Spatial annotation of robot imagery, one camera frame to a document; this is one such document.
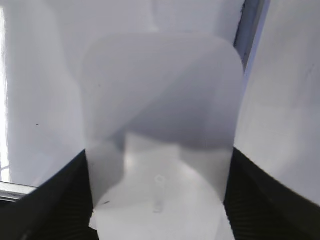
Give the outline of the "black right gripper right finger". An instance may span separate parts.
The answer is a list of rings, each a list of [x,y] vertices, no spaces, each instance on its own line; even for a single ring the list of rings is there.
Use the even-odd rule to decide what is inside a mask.
[[[224,208],[237,240],[318,240],[320,207],[233,149]]]

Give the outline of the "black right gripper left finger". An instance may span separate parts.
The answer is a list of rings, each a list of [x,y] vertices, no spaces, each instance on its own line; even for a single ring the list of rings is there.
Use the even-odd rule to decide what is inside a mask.
[[[0,209],[2,240],[97,240],[86,152],[51,179]]]

